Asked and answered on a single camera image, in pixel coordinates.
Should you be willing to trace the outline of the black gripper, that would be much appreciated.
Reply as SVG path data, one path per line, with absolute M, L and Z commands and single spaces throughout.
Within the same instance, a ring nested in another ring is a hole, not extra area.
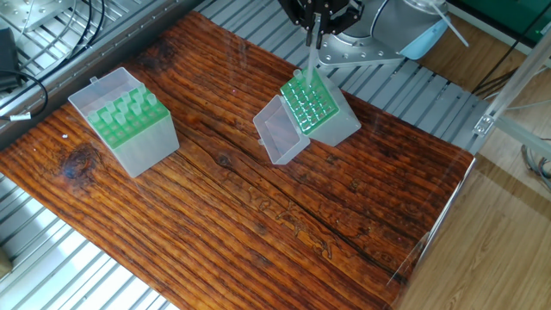
M 359 22 L 364 7 L 357 0 L 280 0 L 280 5 L 294 25 L 306 30 L 308 47 L 313 41 L 314 13 L 319 14 L 318 49 L 325 34 L 340 34 Z

